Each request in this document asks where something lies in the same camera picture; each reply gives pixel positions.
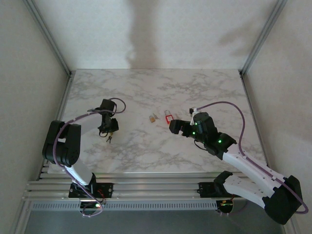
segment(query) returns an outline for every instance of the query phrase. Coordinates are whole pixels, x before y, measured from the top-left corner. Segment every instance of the white marble surface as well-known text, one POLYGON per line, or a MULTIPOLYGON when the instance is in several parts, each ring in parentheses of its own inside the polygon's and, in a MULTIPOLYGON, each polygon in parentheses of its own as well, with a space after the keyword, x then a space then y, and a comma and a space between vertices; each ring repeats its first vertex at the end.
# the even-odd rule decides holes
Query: white marble surface
MULTIPOLYGON (((119 131, 112 143, 98 136, 98 129, 81 138, 80 158, 97 173, 124 172, 222 172, 238 170, 194 146, 191 138, 173 135, 165 121, 165 110, 174 118, 190 120, 189 108, 214 101, 238 105, 246 118, 242 145, 265 162, 244 89, 237 70, 156 69, 77 70, 63 120, 98 107, 103 98, 117 97, 127 103, 115 115, 119 131), (151 123, 149 116, 159 119, 151 123)), ((118 110, 122 103, 116 101, 118 110)), ((227 104, 203 109, 219 131, 238 141, 242 120, 227 104)), ((51 165, 49 173, 60 170, 51 165)))

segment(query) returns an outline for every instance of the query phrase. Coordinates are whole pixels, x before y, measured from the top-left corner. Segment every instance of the black bracket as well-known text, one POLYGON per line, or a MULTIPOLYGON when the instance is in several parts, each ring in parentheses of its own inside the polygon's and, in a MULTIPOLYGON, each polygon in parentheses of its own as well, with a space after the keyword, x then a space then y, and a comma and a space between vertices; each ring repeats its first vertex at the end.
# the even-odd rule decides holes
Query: black bracket
POLYGON ((198 183, 199 189, 197 192, 200 198, 211 198, 211 197, 232 197, 232 194, 228 193, 223 184, 229 176, 233 173, 224 171, 218 175, 213 182, 201 182, 198 183))
POLYGON ((213 182, 201 182, 198 183, 198 186, 199 189, 197 189, 197 193, 200 195, 200 198, 232 197, 232 194, 218 191, 218 189, 216 189, 215 183, 213 182))
MULTIPOLYGON (((93 174, 89 185, 84 188, 91 193, 95 198, 106 199, 112 198, 114 184, 113 183, 97 183, 96 176, 93 174)), ((84 190, 81 189, 76 183, 72 183, 69 189, 69 198, 87 198, 89 197, 84 190)))
MULTIPOLYGON (((299 180, 292 175, 289 178, 284 178, 284 180, 284 183, 302 199, 299 180)), ((271 198, 262 198, 265 204, 264 210, 275 222, 285 225, 301 206, 301 203, 282 185, 273 190, 274 194, 271 198)))

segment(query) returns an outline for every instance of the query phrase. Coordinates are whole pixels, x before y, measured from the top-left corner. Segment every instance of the red padlock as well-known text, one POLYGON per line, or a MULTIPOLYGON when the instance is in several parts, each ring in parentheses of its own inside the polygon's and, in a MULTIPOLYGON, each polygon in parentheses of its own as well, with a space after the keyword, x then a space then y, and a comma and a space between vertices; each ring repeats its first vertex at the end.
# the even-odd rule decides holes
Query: red padlock
POLYGON ((174 119, 174 117, 170 114, 170 111, 165 111, 167 124, 170 124, 170 121, 174 119))

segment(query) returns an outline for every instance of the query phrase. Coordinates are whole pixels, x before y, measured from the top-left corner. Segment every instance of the white robotic arm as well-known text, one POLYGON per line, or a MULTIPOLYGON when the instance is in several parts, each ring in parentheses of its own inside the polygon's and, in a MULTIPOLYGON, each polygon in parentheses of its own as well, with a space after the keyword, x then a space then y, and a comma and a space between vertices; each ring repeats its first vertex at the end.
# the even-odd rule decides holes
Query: white robotic arm
MULTIPOLYGON (((218 191, 238 195, 258 204, 280 224, 285 224, 297 213, 301 204, 306 210, 300 213, 307 213, 308 208, 302 201, 300 183, 294 176, 285 178, 268 168, 243 150, 232 137, 218 132, 208 113, 200 113, 198 109, 196 112, 191 110, 192 121, 172 120, 170 131, 173 134, 182 131, 182 136, 193 138, 195 144, 202 143, 205 149, 201 149, 236 167, 254 182, 224 171, 214 180, 218 191)), ((208 197, 206 192, 203 193, 202 187, 198 192, 201 197, 202 194, 203 197, 208 197)))
MULTIPOLYGON (((93 115, 89 118, 78 120, 76 123, 81 126, 81 135, 92 129, 96 129, 101 125, 102 116, 100 114, 93 115)), ((70 167, 65 166, 66 170, 82 185, 88 185, 92 179, 92 172, 78 158, 75 164, 70 167)))

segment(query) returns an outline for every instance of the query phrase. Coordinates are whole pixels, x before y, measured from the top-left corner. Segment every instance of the purple cable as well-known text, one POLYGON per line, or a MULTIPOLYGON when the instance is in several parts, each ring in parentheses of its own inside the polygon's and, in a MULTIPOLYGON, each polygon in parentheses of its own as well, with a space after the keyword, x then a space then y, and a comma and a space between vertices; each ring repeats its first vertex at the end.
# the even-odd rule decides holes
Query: purple cable
MULTIPOLYGON (((242 149, 242 139, 243 139, 243 135, 244 135, 244 131, 245 131, 245 117, 244 117, 244 114, 243 112, 240 110, 240 108, 238 106, 236 106, 234 103, 231 103, 231 102, 228 102, 228 101, 216 101, 216 102, 213 102, 213 103, 210 103, 208 105, 205 105, 205 106, 202 106, 202 107, 199 107, 197 108, 197 110, 201 110, 203 108, 206 108, 208 106, 212 106, 212 105, 216 105, 216 104, 221 104, 221 103, 224 103, 224 104, 229 104, 233 107, 235 107, 241 117, 242 117, 242 120, 243 120, 243 127, 242 127, 242 131, 240 133, 240 136, 239 136, 239 140, 238 140, 238 148, 239 148, 239 151, 241 152, 241 154, 243 156, 246 156, 243 152, 243 149, 242 149)), ((254 161, 252 161, 249 157, 246 156, 246 159, 252 164, 254 165, 256 168, 258 168, 259 170, 261 170, 263 173, 265 173, 266 175, 268 175, 270 178, 273 178, 273 175, 271 173, 269 173, 267 170, 265 170, 264 168, 262 168, 260 165, 258 165, 257 163, 255 163, 254 161)), ((278 183, 280 183, 281 185, 283 185, 289 192, 291 192, 291 194, 301 203, 301 205, 304 207, 304 211, 296 211, 295 213, 296 214, 301 214, 301 215, 304 215, 306 213, 309 212, 309 208, 308 206, 304 203, 304 201, 298 196, 298 194, 296 194, 287 184, 285 184, 284 182, 282 182, 281 180, 279 180, 278 178, 275 179, 278 183)))
POLYGON ((59 139, 60 135, 62 134, 62 132, 64 131, 64 129, 66 128, 67 125, 69 125, 69 124, 71 124, 71 123, 74 123, 74 122, 76 122, 76 121, 78 121, 78 120, 80 120, 80 119, 82 119, 82 118, 85 118, 85 117, 87 117, 87 116, 94 115, 94 114, 99 114, 99 113, 102 113, 102 112, 109 112, 109 113, 113 113, 113 114, 120 114, 120 113, 124 112, 124 111, 126 110, 126 107, 127 107, 126 103, 125 103, 123 100, 121 100, 120 98, 117 98, 117 97, 110 98, 109 100, 113 100, 113 99, 119 100, 119 101, 121 101, 121 102, 124 104, 124 108, 123 108, 122 111, 117 112, 117 111, 109 111, 109 110, 100 110, 100 111, 89 112, 89 113, 86 113, 86 114, 84 114, 84 115, 78 116, 77 118, 72 119, 72 120, 66 122, 66 123, 61 127, 61 129, 59 130, 57 136, 55 137, 54 144, 53 144, 53 151, 52 151, 52 153, 53 153, 53 159, 54 159, 55 164, 58 165, 59 167, 63 168, 63 169, 65 170, 65 173, 67 173, 67 175, 72 179, 72 181, 73 181, 74 183, 76 183, 79 187, 81 187, 81 189, 82 189, 90 198, 94 199, 94 200, 100 205, 100 207, 101 207, 101 210, 100 210, 99 212, 97 212, 97 213, 95 213, 95 214, 91 214, 91 215, 85 215, 84 209, 85 209, 86 207, 84 207, 84 209, 83 209, 83 211, 82 211, 82 215, 83 215, 83 216, 87 216, 87 217, 93 217, 93 216, 96 216, 96 215, 102 213, 102 211, 104 210, 103 205, 102 205, 102 203, 101 203, 98 199, 96 199, 91 193, 89 193, 89 192, 84 188, 84 186, 83 186, 79 181, 77 181, 77 180, 73 177, 72 174, 70 174, 69 171, 66 170, 65 166, 59 164, 59 162, 58 162, 58 160, 57 160, 57 156, 56 156, 57 142, 58 142, 58 139, 59 139))

